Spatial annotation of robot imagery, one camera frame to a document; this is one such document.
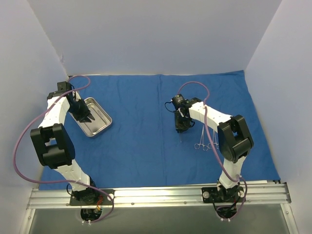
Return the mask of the stainless steel instrument tray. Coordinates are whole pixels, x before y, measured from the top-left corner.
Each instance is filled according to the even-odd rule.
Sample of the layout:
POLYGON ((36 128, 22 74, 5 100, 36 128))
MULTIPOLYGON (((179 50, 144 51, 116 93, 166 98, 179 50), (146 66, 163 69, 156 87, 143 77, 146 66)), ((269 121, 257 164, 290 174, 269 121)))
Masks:
POLYGON ((88 97, 84 101, 95 120, 92 120, 92 122, 81 123, 75 120, 72 114, 70 115, 87 137, 98 137, 112 126, 113 119, 93 97, 88 97))

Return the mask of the steel hemostat clamp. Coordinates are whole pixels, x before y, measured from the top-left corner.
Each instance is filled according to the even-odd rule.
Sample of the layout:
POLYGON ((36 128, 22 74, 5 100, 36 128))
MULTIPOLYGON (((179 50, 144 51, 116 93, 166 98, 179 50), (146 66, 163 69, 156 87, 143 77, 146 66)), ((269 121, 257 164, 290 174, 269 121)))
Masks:
POLYGON ((204 151, 207 151, 209 149, 208 146, 204 144, 204 127, 202 127, 199 143, 195 143, 194 148, 196 150, 201 148, 204 151))

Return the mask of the steel surgical forceps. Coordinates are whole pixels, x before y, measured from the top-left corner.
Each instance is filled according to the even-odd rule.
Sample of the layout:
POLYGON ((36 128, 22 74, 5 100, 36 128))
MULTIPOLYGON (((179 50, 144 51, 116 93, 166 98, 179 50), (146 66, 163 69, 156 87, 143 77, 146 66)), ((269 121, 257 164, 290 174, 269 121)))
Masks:
POLYGON ((212 143, 208 143, 207 147, 208 149, 212 149, 212 146, 215 146, 215 148, 218 150, 219 149, 219 144, 217 142, 217 139, 216 139, 216 132, 213 131, 213 135, 212 135, 212 143))

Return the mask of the blue surgical drape cloth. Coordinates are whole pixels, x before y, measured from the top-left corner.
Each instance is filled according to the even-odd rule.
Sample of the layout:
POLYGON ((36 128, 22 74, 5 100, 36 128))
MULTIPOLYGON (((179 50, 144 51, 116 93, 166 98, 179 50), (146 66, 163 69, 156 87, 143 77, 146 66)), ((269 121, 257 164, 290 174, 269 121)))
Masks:
POLYGON ((254 146, 244 161, 247 181, 278 180, 272 155, 248 91, 243 71, 194 76, 91 76, 74 78, 83 98, 93 97, 113 119, 97 137, 87 137, 67 115, 65 129, 76 162, 100 188, 155 187, 215 183, 222 170, 212 150, 196 150, 202 124, 175 129, 170 99, 206 100, 231 116, 242 115, 254 146))

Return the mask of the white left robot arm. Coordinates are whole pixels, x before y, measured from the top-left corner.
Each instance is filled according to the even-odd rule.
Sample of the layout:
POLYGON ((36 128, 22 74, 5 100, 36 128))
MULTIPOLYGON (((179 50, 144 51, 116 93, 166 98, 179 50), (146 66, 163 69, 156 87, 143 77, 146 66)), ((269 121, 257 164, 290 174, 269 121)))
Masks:
POLYGON ((65 96, 50 93, 48 110, 38 128, 32 129, 30 137, 42 166, 58 172, 72 186, 72 196, 86 204, 98 200, 93 180, 75 160, 74 145, 64 127, 66 114, 70 112, 80 123, 91 123, 95 118, 77 92, 65 96))

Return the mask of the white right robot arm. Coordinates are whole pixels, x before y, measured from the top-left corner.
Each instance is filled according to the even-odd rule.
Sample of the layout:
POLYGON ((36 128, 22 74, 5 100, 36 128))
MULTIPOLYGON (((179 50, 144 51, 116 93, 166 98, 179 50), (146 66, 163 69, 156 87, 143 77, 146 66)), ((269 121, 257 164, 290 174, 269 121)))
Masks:
POLYGON ((211 128, 218 135, 219 150, 224 162, 216 156, 222 168, 217 197, 228 201, 234 196, 233 187, 238 185, 241 168, 247 155, 254 146, 251 133, 243 116, 231 116, 221 113, 198 98, 184 99, 181 94, 172 98, 175 108, 175 129, 182 133, 192 128, 195 121, 204 124, 206 129, 211 128))

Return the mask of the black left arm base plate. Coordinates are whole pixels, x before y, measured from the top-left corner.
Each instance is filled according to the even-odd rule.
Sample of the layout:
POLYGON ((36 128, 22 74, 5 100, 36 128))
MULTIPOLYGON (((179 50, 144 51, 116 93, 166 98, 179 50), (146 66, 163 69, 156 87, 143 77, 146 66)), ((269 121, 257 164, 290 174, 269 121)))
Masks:
POLYGON ((111 199, 93 189, 87 188, 82 191, 72 191, 70 206, 95 206, 101 201, 101 205, 112 205, 111 199))

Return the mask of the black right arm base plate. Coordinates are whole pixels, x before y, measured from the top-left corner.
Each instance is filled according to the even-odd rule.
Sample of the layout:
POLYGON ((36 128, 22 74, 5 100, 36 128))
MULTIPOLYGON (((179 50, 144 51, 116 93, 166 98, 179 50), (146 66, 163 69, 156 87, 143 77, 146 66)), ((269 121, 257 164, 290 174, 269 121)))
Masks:
POLYGON ((244 189, 235 185, 225 189, 222 185, 214 187, 202 187, 202 200, 204 203, 234 203, 240 202, 244 197, 244 189))

